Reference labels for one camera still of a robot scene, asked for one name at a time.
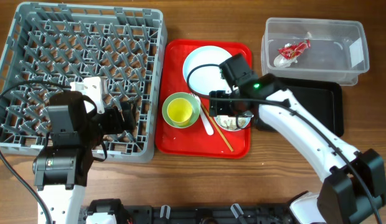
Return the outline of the yellow plastic cup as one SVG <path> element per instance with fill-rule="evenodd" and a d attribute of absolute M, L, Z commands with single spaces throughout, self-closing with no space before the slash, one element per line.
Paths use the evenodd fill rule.
<path fill-rule="evenodd" d="M 166 112 L 173 125 L 183 127 L 191 120 L 193 108 L 187 99 L 176 98 L 168 104 Z"/>

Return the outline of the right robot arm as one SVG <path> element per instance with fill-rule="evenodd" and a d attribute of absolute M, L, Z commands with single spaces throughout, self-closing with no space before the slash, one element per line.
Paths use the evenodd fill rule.
<path fill-rule="evenodd" d="M 262 77 L 241 54 L 219 65 L 231 93 L 210 92 L 210 115 L 250 111 L 259 122 L 278 131 L 311 164 L 322 182 L 318 194 L 294 199 L 289 210 L 298 223 L 361 223 L 386 205 L 384 161 L 373 149 L 360 152 L 330 132 L 280 80 Z"/>

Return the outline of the light green bowl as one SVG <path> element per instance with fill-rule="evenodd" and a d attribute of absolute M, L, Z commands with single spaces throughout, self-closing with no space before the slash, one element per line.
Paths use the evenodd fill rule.
<path fill-rule="evenodd" d="M 167 112 L 166 112 L 168 104 L 173 99 L 176 99 L 176 98 L 187 99 L 191 103 L 192 108 L 193 108 L 193 114 L 192 114 L 191 120 L 189 121 L 188 125 L 183 126 L 183 127 L 177 127 L 177 126 L 173 125 L 171 122 L 171 119 L 168 117 Z M 173 128 L 181 129 L 181 128 L 188 128 L 189 126 L 192 126 L 197 121 L 199 114 L 200 114 L 200 110 L 199 110 L 199 105 L 198 105 L 196 99 L 192 95 L 190 95 L 188 93 L 184 93 L 184 92 L 178 92 L 178 93 L 171 94 L 170 96 L 168 96 L 165 99 L 165 101 L 162 105 L 162 116 L 163 116 L 164 120 L 166 121 L 166 123 L 169 124 L 170 126 L 172 126 Z"/>

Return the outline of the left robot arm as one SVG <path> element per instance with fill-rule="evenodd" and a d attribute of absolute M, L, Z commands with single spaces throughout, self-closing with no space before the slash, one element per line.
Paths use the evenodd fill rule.
<path fill-rule="evenodd" d="M 94 161 L 105 161 L 93 156 L 93 148 L 105 144 L 105 135 L 133 131 L 137 125 L 134 100 L 103 113 L 96 108 L 87 111 L 86 102 L 94 103 L 79 91 L 58 93 L 49 100 L 52 130 L 46 138 L 52 145 L 39 152 L 33 173 L 37 192 L 49 209 L 50 223 L 78 223 L 88 171 Z"/>

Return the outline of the red snack wrapper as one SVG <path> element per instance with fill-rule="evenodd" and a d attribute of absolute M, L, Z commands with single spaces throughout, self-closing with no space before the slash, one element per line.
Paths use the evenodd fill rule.
<path fill-rule="evenodd" d="M 292 60 L 300 56 L 306 49 L 311 46 L 310 40 L 307 39 L 298 44 L 286 44 L 284 47 L 278 49 L 278 53 L 287 60 Z"/>

